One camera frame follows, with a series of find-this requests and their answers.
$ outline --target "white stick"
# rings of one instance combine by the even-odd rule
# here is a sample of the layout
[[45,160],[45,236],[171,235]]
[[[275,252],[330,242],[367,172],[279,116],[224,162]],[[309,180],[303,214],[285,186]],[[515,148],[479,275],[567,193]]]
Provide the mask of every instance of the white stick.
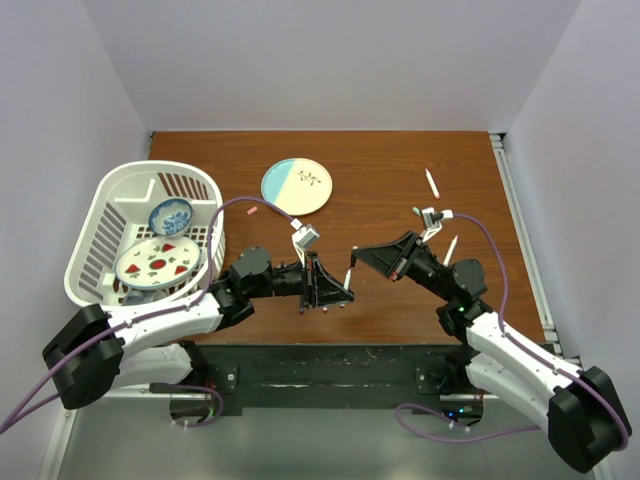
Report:
[[428,168],[424,169],[424,173],[427,176],[427,182],[429,182],[429,186],[431,187],[431,191],[433,192],[433,196],[436,197],[436,199],[440,198],[440,192],[438,191],[438,187],[436,187],[436,182],[433,180],[433,177],[431,176],[431,172],[429,171]]
[[442,264],[445,267],[449,266],[449,262],[451,261],[451,257],[453,257],[453,251],[456,249],[456,245],[458,245],[458,236],[457,235],[455,237],[453,237],[453,240],[451,240],[451,245],[449,245],[449,250],[447,250],[447,254],[444,257],[444,262],[442,262]]
[[[344,277],[344,285],[342,288],[349,290],[349,284],[351,283],[351,269],[347,269],[347,274]],[[344,303],[340,304],[340,308],[344,308]]]

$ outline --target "white wall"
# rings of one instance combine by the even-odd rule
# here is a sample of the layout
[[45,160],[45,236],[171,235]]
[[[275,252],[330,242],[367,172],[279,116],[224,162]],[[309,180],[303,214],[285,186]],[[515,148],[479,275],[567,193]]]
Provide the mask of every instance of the white wall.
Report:
[[[79,0],[0,2],[0,65],[4,418],[74,313],[62,277],[98,181],[140,159],[146,135]],[[0,437],[0,477],[37,476],[59,405]]]
[[579,0],[84,0],[145,125],[505,131]]
[[[613,377],[640,427],[640,3],[584,0],[507,135],[565,348]],[[638,478],[640,441],[612,456]]]

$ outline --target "laundry basket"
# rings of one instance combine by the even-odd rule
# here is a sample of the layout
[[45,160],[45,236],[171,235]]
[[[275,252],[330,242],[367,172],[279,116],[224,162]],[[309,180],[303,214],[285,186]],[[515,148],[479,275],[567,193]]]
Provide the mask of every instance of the laundry basket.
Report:
[[[80,237],[64,275],[64,288],[76,305],[100,303],[109,311],[122,304],[129,288],[114,273],[119,256],[136,242],[154,236],[149,228],[153,207],[171,197],[189,199],[193,221],[185,236],[200,246],[200,263],[183,283],[164,291],[158,301],[171,302],[206,282],[206,232],[222,195],[202,170],[177,162],[150,160],[122,165],[98,185]],[[224,212],[214,225],[211,246],[214,278],[224,262]]]

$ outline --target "wooden table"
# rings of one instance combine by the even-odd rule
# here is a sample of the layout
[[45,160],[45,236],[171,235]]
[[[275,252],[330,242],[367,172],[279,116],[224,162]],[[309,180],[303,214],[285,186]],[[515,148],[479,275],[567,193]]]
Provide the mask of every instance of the wooden table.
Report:
[[[509,275],[507,320],[535,341],[544,336],[515,228],[489,137],[482,132],[158,132],[150,159],[175,160],[201,168],[220,186],[225,200],[260,196],[266,170],[284,158],[322,163],[333,177],[333,193],[320,211],[305,216],[320,232],[314,248],[324,267],[343,279],[353,245],[397,239],[420,232],[413,206],[450,208],[479,218],[492,232]],[[438,184],[435,201],[424,176],[428,167]],[[226,265],[253,245],[269,250],[274,263],[297,260],[288,222],[265,207],[252,216],[252,204],[225,213]],[[453,220],[430,241],[441,258],[460,235],[454,261],[477,258],[486,272],[485,300],[498,308],[502,281],[496,259],[482,233]],[[200,343],[453,343],[440,327],[435,309],[442,300],[410,279],[392,283],[360,264],[351,289],[356,301],[346,308],[298,313],[298,298],[256,299],[256,313],[240,325],[200,335]]]

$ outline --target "round plate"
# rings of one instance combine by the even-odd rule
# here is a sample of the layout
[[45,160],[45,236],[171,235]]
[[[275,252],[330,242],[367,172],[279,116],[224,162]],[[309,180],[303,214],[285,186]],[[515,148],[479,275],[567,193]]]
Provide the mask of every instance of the round plate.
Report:
[[116,276],[136,290],[160,290],[184,281],[198,266],[200,247],[187,237],[147,238],[125,251]]
[[331,196],[327,169],[308,158],[288,158],[273,165],[262,178],[262,197],[289,215],[306,215]]

